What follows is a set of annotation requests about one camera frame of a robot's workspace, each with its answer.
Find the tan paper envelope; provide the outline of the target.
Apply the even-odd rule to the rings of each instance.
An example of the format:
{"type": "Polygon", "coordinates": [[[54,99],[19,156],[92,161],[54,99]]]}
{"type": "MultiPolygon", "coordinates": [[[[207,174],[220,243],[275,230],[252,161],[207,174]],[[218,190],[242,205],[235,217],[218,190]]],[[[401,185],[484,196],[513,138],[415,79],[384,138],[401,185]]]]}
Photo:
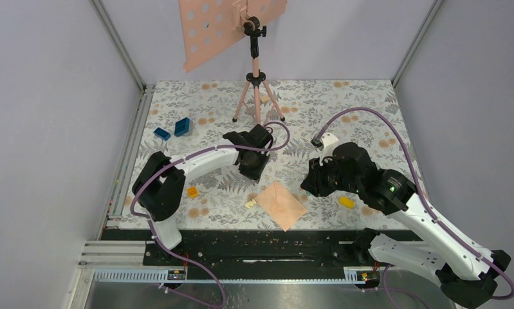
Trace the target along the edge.
{"type": "Polygon", "coordinates": [[[255,201],[285,232],[307,213],[307,208],[278,181],[257,195],[255,201]]]}

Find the pink perforated music stand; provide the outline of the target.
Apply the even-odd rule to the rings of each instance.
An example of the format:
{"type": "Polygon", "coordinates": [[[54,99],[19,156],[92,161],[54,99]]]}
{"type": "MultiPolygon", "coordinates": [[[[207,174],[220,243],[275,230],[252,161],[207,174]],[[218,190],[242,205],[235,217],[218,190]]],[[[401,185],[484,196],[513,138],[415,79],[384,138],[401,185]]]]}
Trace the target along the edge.
{"type": "Polygon", "coordinates": [[[267,25],[285,13],[287,1],[186,1],[178,2],[185,63],[190,72],[243,39],[249,43],[252,70],[246,75],[246,84],[236,107],[233,122],[239,118],[249,90],[253,90],[253,119],[260,124],[261,88],[273,104],[279,120],[285,116],[273,95],[266,74],[259,64],[259,39],[267,36],[267,25]]]}

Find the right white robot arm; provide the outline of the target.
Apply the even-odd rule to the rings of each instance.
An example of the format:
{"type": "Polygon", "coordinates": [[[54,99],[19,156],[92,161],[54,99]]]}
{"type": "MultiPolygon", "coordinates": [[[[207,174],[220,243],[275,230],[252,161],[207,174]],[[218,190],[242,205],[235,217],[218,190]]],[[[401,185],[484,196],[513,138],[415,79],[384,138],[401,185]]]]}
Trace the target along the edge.
{"type": "Polygon", "coordinates": [[[503,250],[489,250],[426,208],[416,186],[392,169],[379,169],[368,152],[348,142],[308,162],[301,188],[316,197],[336,191],[357,194],[364,204],[408,227],[430,250],[404,245],[381,232],[365,228],[353,245],[353,257],[361,265],[373,261],[401,267],[436,286],[451,301],[478,308],[492,299],[496,278],[511,258],[503,250]]]}

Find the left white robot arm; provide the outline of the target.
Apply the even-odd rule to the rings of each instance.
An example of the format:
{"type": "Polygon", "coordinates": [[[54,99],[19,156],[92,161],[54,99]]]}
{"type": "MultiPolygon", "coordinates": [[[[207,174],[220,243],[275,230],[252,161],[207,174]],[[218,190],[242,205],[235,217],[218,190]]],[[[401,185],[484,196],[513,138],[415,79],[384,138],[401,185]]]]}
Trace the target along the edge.
{"type": "Polygon", "coordinates": [[[174,265],[183,258],[181,233],[175,213],[185,185],[212,171],[230,165],[241,176],[259,181],[270,158],[272,134],[262,125],[250,131],[228,132],[218,144],[185,157],[173,158],[158,151],[152,154],[132,186],[134,201],[144,208],[154,236],[161,242],[159,257],[174,265]]]}

